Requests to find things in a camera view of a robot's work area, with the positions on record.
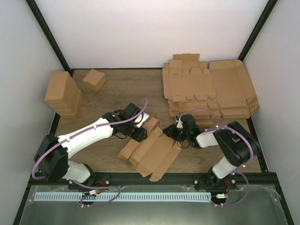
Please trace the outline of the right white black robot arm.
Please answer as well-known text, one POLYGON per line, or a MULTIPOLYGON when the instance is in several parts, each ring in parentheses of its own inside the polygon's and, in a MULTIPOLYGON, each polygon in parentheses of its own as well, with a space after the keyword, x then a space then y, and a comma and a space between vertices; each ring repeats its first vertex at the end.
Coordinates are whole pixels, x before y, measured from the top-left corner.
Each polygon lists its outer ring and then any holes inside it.
POLYGON ((194 117, 185 114, 178 116, 174 124, 164 128, 163 133, 176 142, 187 141, 189 146, 196 149, 211 146, 221 148, 224 156, 210 168, 204 181, 206 186, 213 189, 224 186, 229 174, 245 166, 261 151, 258 140, 237 121, 201 131, 194 117))

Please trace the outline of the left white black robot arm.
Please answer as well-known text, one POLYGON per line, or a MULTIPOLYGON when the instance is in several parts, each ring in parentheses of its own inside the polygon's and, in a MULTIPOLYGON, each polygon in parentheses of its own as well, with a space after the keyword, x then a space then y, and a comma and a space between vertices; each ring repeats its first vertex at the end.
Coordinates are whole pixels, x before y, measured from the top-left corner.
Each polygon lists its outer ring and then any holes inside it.
POLYGON ((140 143, 148 137, 143 125, 149 119, 144 109, 130 103, 125 109, 107 112, 92 124, 72 133, 60 136, 48 134, 34 157, 31 175, 34 179, 45 178, 49 182, 66 179, 91 189, 96 183, 93 170, 86 163, 71 161, 71 157, 98 141, 118 134, 140 143))

